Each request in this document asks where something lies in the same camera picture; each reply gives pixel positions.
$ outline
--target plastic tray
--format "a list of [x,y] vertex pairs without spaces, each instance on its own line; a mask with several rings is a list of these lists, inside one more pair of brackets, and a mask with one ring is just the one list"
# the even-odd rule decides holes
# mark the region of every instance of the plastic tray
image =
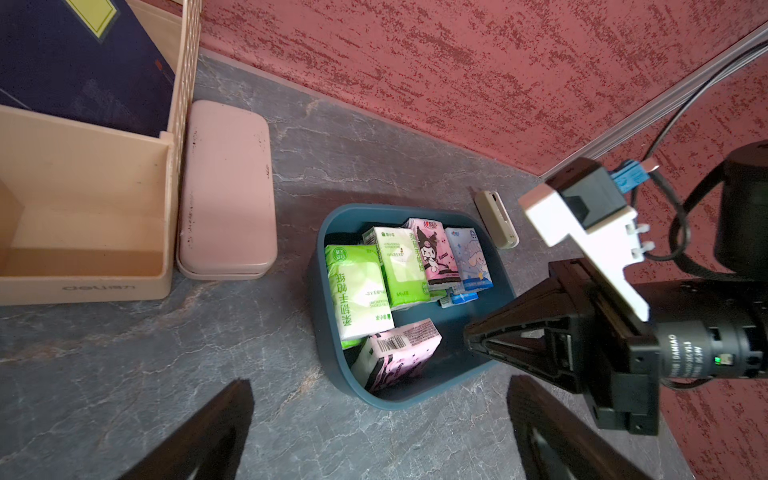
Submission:
[[[478,300],[465,305],[443,309],[437,303],[428,303],[405,311],[392,312],[395,326],[426,318],[432,319],[442,335],[442,341],[419,378],[405,379],[372,394],[360,386],[349,370],[360,347],[348,350],[341,348],[339,328],[331,303],[324,249],[326,245],[358,244],[362,241],[362,234],[370,227],[399,227],[410,217],[439,220],[446,227],[474,228],[488,262],[488,271],[494,286],[479,292]],[[317,351],[328,378],[336,388],[347,395],[360,397],[366,403],[383,410],[407,409],[487,369],[491,365],[489,360],[467,349],[464,343],[464,326],[473,319],[503,307],[515,298],[515,291],[509,282],[502,259],[499,258],[488,233],[473,218],[450,210],[367,204],[339,207],[328,215],[317,234],[316,250],[310,261],[307,276]]]

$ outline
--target green tissue pack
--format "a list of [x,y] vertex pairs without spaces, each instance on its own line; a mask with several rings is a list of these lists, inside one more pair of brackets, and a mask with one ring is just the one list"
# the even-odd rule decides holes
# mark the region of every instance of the green tissue pack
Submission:
[[328,283],[342,347],[395,328],[379,254],[369,245],[328,245]]
[[422,256],[412,230],[373,227],[362,240],[366,245],[376,245],[392,310],[430,300]]

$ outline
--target label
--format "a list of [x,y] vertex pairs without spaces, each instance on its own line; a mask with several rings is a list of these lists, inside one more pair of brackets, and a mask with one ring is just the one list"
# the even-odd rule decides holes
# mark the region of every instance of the label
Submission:
[[429,339],[433,339],[440,336],[440,333],[435,328],[435,324],[430,319],[428,322],[420,322],[413,328],[407,329],[403,334],[408,339],[411,345],[418,345],[421,342],[425,342]]
[[135,285],[85,285],[85,286],[63,286],[62,290],[73,292],[75,290],[136,290]]
[[376,342],[379,344],[379,350],[381,350],[382,353],[388,352],[389,350],[404,349],[406,347],[404,337],[400,335],[390,336],[388,339],[376,340]]
[[704,368],[703,348],[673,334],[667,335],[667,341],[672,360],[669,376],[679,379],[699,378]]
[[101,38],[109,28],[118,10],[110,0],[65,0],[96,38]]
[[333,259],[337,262],[343,262],[346,260],[346,250],[342,247],[336,247],[333,249]]

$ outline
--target beige plastic organizer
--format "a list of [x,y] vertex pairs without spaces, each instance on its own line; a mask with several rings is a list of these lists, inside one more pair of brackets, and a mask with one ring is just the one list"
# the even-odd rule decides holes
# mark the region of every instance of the beige plastic organizer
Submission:
[[0,106],[0,305],[170,292],[202,0],[181,18],[128,0],[174,66],[167,131],[145,137]]

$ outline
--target tissue pack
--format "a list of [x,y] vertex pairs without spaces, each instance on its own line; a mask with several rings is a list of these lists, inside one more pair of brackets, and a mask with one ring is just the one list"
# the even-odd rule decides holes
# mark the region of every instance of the tissue pack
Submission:
[[491,288],[491,274],[475,229],[449,227],[445,229],[445,234],[462,279],[458,286],[453,287],[453,293],[478,292]]
[[379,253],[392,310],[429,300],[429,288],[419,246],[407,228],[373,227],[362,236]]
[[465,303],[473,302],[477,300],[478,294],[475,292],[470,293],[456,293],[445,296],[438,300],[438,303],[442,308],[450,308],[452,306],[463,305]]
[[442,337],[430,319],[368,337],[352,365],[352,374],[369,392],[417,376]]
[[354,340],[394,328],[375,247],[326,247],[328,283],[343,347]]
[[430,290],[444,290],[461,281],[451,246],[442,223],[424,218],[409,218],[405,225],[416,235],[419,253]]

